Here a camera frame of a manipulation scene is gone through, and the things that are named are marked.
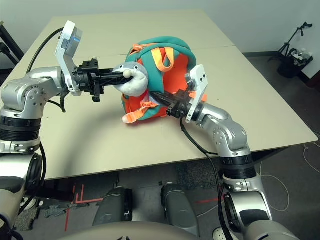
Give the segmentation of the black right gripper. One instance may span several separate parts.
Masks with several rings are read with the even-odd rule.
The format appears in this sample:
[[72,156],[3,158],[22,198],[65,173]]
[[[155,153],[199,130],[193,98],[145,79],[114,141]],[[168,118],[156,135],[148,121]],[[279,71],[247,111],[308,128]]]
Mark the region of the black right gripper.
[[166,114],[174,118],[187,117],[192,106],[191,100],[195,98],[194,91],[150,92],[150,96],[157,103],[167,106]]

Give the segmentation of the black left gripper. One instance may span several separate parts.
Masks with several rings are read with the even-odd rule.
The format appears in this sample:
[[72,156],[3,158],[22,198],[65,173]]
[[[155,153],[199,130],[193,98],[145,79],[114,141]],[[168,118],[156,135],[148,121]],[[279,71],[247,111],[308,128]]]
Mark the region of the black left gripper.
[[90,93],[92,101],[101,101],[104,94],[103,86],[118,86],[130,82],[133,77],[125,78],[123,72],[113,71],[113,68],[99,69],[97,58],[83,61],[82,65],[74,69],[72,75],[80,91]]

